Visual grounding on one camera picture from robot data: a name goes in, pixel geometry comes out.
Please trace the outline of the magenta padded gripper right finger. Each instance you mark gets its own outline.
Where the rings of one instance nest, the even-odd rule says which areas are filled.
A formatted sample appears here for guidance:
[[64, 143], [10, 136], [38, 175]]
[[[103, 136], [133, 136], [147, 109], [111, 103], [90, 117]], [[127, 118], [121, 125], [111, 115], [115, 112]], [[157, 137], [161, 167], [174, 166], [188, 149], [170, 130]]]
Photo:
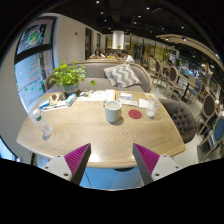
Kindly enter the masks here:
[[145, 185], [182, 169], [169, 155], [158, 155], [136, 143], [133, 144], [132, 153]]

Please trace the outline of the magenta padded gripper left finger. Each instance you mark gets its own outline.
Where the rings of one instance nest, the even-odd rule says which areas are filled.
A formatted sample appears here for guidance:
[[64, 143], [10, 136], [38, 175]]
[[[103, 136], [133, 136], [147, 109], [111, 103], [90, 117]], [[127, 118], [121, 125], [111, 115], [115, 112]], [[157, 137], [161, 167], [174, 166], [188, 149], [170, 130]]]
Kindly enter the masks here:
[[79, 185], [90, 155], [91, 144], [87, 143], [66, 155], [56, 155], [42, 169]]

